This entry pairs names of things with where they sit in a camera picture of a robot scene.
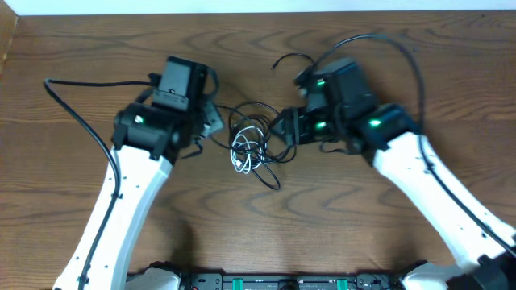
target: white wall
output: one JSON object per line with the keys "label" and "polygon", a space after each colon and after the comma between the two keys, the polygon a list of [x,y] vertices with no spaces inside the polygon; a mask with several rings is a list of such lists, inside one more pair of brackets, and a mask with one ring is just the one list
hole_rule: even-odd
{"label": "white wall", "polygon": [[5,0],[20,15],[506,10],[516,0]]}

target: green connector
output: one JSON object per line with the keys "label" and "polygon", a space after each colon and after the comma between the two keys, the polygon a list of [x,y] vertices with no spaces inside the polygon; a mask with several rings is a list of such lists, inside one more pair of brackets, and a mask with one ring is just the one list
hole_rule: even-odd
{"label": "green connector", "polygon": [[243,279],[233,279],[233,290],[243,290]]}
{"label": "green connector", "polygon": [[348,290],[347,280],[337,280],[337,290]]}

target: white cable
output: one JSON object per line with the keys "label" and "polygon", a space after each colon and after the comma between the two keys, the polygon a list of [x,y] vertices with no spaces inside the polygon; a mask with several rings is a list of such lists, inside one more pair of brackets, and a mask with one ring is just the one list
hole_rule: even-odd
{"label": "white cable", "polygon": [[[252,148],[252,145],[253,146],[259,145],[257,141],[249,140],[245,136],[244,132],[248,131],[248,130],[258,131],[258,133],[260,133],[261,137],[262,138],[264,137],[264,132],[262,132],[260,130],[260,128],[258,128],[256,126],[247,126],[247,127],[243,128],[242,130],[240,130],[236,134],[235,139],[233,140],[233,143],[231,144],[231,149],[229,150],[229,155],[231,157],[231,162],[233,163],[233,167],[235,167],[235,170],[238,173],[242,172],[243,174],[248,174],[249,172],[251,172],[252,169],[257,169],[261,165],[261,161],[260,161],[260,162],[258,162],[257,165],[252,166],[251,155],[255,154],[255,152],[237,153],[237,152],[233,151],[233,147],[244,147],[245,149],[249,150]],[[261,156],[264,154],[264,148],[258,147],[257,151],[259,154],[256,154],[257,159],[261,160]],[[239,159],[239,157],[238,157],[239,155],[245,155],[245,161],[242,161],[241,159]]]}

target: wood grain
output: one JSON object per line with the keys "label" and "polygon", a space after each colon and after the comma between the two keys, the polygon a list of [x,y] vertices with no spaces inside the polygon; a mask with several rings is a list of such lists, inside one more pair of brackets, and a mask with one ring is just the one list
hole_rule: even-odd
{"label": "wood grain", "polygon": [[[43,90],[42,80],[144,80],[168,55],[216,68],[218,102],[281,109],[304,60],[338,40],[382,32],[412,48],[427,82],[428,135],[452,171],[500,218],[516,225],[516,12],[204,14],[26,17],[0,86],[0,288],[45,288],[79,241],[106,161],[94,141]],[[364,41],[343,49],[388,102],[415,113],[399,53]],[[140,88],[56,88],[108,140],[116,112]],[[228,152],[205,143],[182,160],[145,223],[131,269],[171,259],[225,271],[397,270],[416,259],[452,263],[408,199],[359,156],[299,148],[273,166],[272,192],[234,172]]]}
{"label": "wood grain", "polygon": [[15,35],[18,16],[10,7],[0,0],[0,77],[2,76],[3,63],[6,61],[11,41]]}

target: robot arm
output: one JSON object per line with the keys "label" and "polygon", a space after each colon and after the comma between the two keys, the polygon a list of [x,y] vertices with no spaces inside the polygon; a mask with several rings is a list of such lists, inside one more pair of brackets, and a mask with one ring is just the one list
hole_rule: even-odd
{"label": "robot arm", "polygon": [[[407,132],[388,143],[389,149],[378,151],[373,166],[391,180],[433,225],[455,258],[456,265],[464,271],[478,267],[478,259],[487,255],[491,259],[505,252],[500,244],[482,229],[444,192],[427,171],[418,148],[418,136]],[[426,155],[434,170],[448,188],[507,244],[513,246],[516,231],[489,212],[446,168],[434,150],[423,138]]]}
{"label": "robot arm", "polygon": [[[410,64],[420,81],[414,60],[410,59]],[[400,106],[380,104],[353,59],[335,60],[319,70],[312,64],[294,82],[307,100],[306,106],[283,110],[273,121],[273,132],[294,146],[343,140],[347,148],[338,151],[361,154],[395,183],[438,231],[455,258],[456,267],[427,264],[415,268],[400,279],[405,289],[447,289],[449,280],[457,276],[460,278],[453,283],[459,289],[474,288],[470,285],[508,288],[507,280],[514,271],[514,266],[508,266],[515,261],[514,228],[489,212],[444,166],[421,135],[421,126]],[[418,87],[424,99],[421,81]]]}
{"label": "robot arm", "polygon": [[[450,279],[460,277],[476,281],[460,284],[458,289],[474,288],[475,284],[482,284],[484,289],[508,288],[504,272],[509,271],[500,268],[500,264],[504,263],[502,260],[509,259],[506,250],[489,237],[428,172],[422,161],[418,138],[418,135],[407,132],[391,140],[388,143],[389,149],[376,152],[373,166],[399,187],[437,230],[453,255],[456,266],[423,264],[402,277],[400,283],[407,290],[446,290],[450,286],[447,284]],[[460,183],[435,154],[426,137],[423,137],[422,144],[426,156],[434,164],[434,171],[454,195],[499,238],[514,248],[516,230],[488,211]],[[470,273],[473,273],[473,277],[463,276]]]}
{"label": "robot arm", "polygon": [[[203,93],[207,74],[215,83],[210,94]],[[124,288],[139,232],[179,151],[194,142],[200,152],[198,142],[223,129],[213,103],[218,80],[211,68],[170,56],[162,76],[149,76],[159,80],[152,91],[152,104],[144,104],[150,94],[142,95],[120,111],[114,121],[114,146],[110,153],[121,177],[118,198],[114,199],[116,175],[108,167],[81,241],[54,290]],[[165,278],[161,277],[162,287],[177,287],[176,275]]]}
{"label": "robot arm", "polygon": [[[117,160],[123,177],[121,194],[94,252],[85,289],[123,288],[131,253],[148,210],[173,168],[163,156],[153,160],[149,158],[148,151],[135,147],[122,146],[120,150],[112,150],[111,154]],[[108,167],[82,239],[53,289],[77,289],[78,277],[110,204],[113,189],[114,174],[111,167]]]}

